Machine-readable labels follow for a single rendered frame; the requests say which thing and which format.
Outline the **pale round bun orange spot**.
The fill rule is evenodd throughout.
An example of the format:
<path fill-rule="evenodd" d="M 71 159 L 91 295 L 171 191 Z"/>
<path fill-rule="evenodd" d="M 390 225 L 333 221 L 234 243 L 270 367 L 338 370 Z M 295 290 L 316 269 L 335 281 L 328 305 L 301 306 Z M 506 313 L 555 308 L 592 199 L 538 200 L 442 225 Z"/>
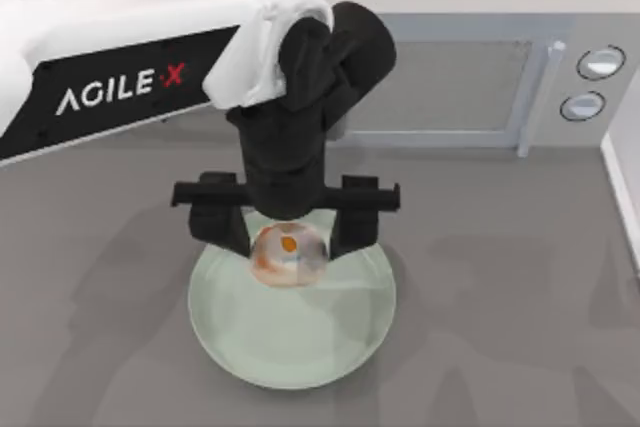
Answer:
<path fill-rule="evenodd" d="M 249 259 L 250 271 L 259 282 L 290 288 L 317 282 L 327 270 L 329 253 L 316 227 L 276 222 L 258 231 Z"/>

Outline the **round microwave knob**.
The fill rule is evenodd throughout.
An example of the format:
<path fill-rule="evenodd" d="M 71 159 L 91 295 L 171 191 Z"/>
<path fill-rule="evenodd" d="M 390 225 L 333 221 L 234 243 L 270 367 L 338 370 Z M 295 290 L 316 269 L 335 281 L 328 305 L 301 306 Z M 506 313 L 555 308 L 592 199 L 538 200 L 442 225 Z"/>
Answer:
<path fill-rule="evenodd" d="M 599 81 L 615 75 L 625 64 L 625 52 L 614 45 L 585 52 L 577 62 L 578 75 L 589 81 Z"/>
<path fill-rule="evenodd" d="M 606 107 L 606 99 L 595 91 L 566 98 L 559 108 L 560 115 L 569 122 L 585 122 L 597 117 Z"/>

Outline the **pale green round plate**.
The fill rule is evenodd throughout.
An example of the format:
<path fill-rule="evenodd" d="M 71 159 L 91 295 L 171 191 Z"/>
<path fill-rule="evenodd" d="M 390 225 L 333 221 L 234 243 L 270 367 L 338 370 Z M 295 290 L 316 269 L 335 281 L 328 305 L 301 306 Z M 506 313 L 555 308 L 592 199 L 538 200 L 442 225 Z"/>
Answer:
<path fill-rule="evenodd" d="M 285 288 L 257 280 L 248 259 L 208 245 L 187 305 L 196 338 L 222 369 L 297 390 L 330 384 L 373 356 L 393 323 L 397 288 L 378 244 L 330 262 L 309 286 Z"/>

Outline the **microwave oven door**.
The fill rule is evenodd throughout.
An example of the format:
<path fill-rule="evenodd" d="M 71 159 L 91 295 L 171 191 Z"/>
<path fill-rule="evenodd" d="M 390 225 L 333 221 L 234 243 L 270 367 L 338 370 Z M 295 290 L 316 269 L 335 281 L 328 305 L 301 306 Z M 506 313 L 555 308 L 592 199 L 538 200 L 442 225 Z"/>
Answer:
<path fill-rule="evenodd" d="M 340 146 L 512 148 L 531 45 L 400 42 L 391 74 L 347 116 Z"/>

